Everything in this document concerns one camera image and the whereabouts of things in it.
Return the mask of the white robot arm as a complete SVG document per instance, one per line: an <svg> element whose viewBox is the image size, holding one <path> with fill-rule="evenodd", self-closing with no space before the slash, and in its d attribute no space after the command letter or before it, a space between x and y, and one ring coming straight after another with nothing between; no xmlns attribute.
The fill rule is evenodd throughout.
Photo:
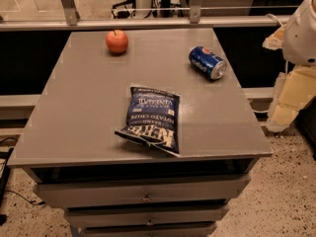
<svg viewBox="0 0 316 237"><path fill-rule="evenodd" d="M316 0L304 0L284 28L283 58L295 65L316 65Z"/></svg>

